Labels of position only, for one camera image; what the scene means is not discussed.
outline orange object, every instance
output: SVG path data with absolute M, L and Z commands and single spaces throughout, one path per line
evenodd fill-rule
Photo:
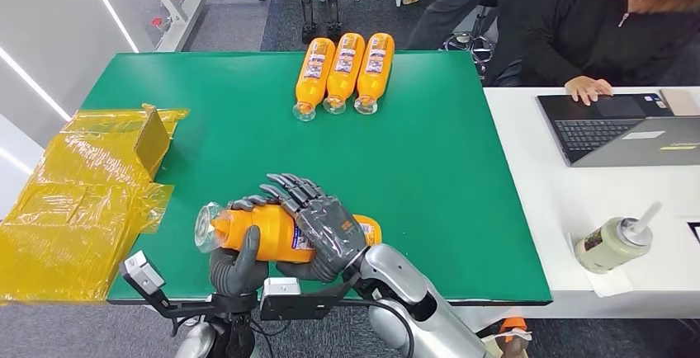
M 353 216 L 362 226 L 367 244 L 381 243 L 381 230 L 374 219 Z M 224 210 L 216 203 L 205 205 L 197 216 L 196 245 L 205 252 L 217 247 L 240 250 L 245 231 L 252 224 L 260 228 L 259 261 L 311 261 L 313 246 L 280 205 L 254 207 L 250 212 Z
M 340 38 L 326 85 L 328 96 L 324 100 L 324 108 L 329 113 L 340 115 L 345 112 L 345 101 L 355 91 L 364 53 L 365 40 L 361 35 L 348 33 Z
M 527 331 L 527 324 L 525 323 L 525 318 L 513 317 L 504 319 L 503 323 L 501 323 L 499 333 L 512 331 L 515 328 Z M 513 340 L 513 336 L 505 337 L 506 342 L 510 342 L 511 340 Z
M 334 54 L 335 45 L 330 39 L 311 41 L 296 82 L 296 105 L 291 111 L 297 119 L 310 121 L 316 117 L 316 106 L 324 99 Z
M 376 112 L 376 101 L 384 94 L 394 58 L 394 38 L 389 34 L 374 34 L 367 42 L 362 71 L 357 78 L 355 109 L 363 115 Z

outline white wall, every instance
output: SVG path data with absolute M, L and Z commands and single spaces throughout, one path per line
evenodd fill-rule
M 139 50 L 129 0 L 110 0 Z M 102 0 L 0 0 L 0 47 L 72 115 L 114 54 L 132 49 Z M 0 59 L 0 114 L 41 146 L 63 120 Z
M 0 115 L 0 149 L 34 169 L 44 149 Z M 0 219 L 12 208 L 29 174 L 0 155 Z

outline white desk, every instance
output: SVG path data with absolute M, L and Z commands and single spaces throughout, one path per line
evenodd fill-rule
M 697 91 L 694 98 L 700 103 Z M 615 91 L 625 92 L 658 89 Z M 485 89 L 554 302 L 460 308 L 460 316 L 473 328 L 510 316 L 700 318 L 700 243 L 687 225 L 700 221 L 700 166 L 567 167 L 536 99 L 564 93 L 563 88 Z M 599 298 L 570 253 L 565 234 L 577 241 L 613 216 L 641 216 L 655 200 L 664 207 L 650 224 L 655 237 L 651 250 L 622 266 L 633 291 Z

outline bottle label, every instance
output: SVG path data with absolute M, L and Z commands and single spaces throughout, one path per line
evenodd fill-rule
M 291 237 L 291 249 L 303 249 L 305 251 L 314 249 L 314 245 L 301 232 L 301 229 L 297 225 L 294 225 L 294 235 Z
M 350 73 L 354 58 L 355 50 L 341 49 L 338 53 L 338 62 L 335 63 L 335 72 Z
M 603 228 L 599 228 L 598 230 L 589 234 L 589 236 L 585 239 L 584 249 L 586 252 L 603 243 L 603 235 L 601 234 L 602 230 Z
M 365 234 L 365 239 L 368 244 L 370 245 L 375 245 L 376 241 L 374 240 L 374 226 L 371 224 L 363 224 L 360 223 L 360 226 L 362 226 L 362 231 Z M 291 237 L 291 248 L 292 249 L 303 249 L 306 251 L 310 251 L 314 249 L 314 244 L 309 241 L 309 239 L 301 232 L 301 229 L 297 226 L 294 225 L 294 235 Z
M 384 57 L 386 57 L 386 39 L 372 38 L 369 45 L 369 55 L 367 56 L 366 73 L 381 73 L 384 67 Z
M 304 78 L 321 79 L 327 48 L 328 45 L 325 42 L 315 41 L 311 44 L 311 52 L 309 53 L 309 59 L 306 61 Z
M 376 241 L 374 240 L 374 226 L 371 224 L 363 224 L 360 223 L 360 226 L 362 226 L 362 231 L 365 234 L 365 241 L 367 241 L 367 244 L 369 245 L 375 245 Z

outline bottle cap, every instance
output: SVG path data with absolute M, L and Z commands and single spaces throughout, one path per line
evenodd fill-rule
M 617 235 L 630 247 L 646 247 L 651 244 L 654 235 L 649 228 L 636 231 L 635 225 L 637 223 L 639 223 L 639 219 L 635 218 L 625 218 L 621 220 L 617 224 Z
M 211 202 L 199 210 L 195 221 L 195 245 L 201 252 L 211 252 L 224 245 L 226 237 L 222 231 L 216 230 L 216 219 L 227 220 L 229 213 L 221 205 Z
M 345 112 L 345 101 L 340 97 L 326 97 L 324 108 L 330 114 L 340 115 Z
M 297 102 L 291 113 L 301 121 L 312 121 L 316 117 L 316 109 L 308 102 Z
M 371 115 L 376 112 L 376 100 L 368 96 L 359 97 L 355 100 L 355 109 L 363 115 Z
M 649 222 L 661 209 L 661 203 L 655 201 L 641 216 L 641 219 L 625 218 L 617 224 L 617 234 L 631 247 L 646 247 L 651 244 L 654 235 L 649 229 Z

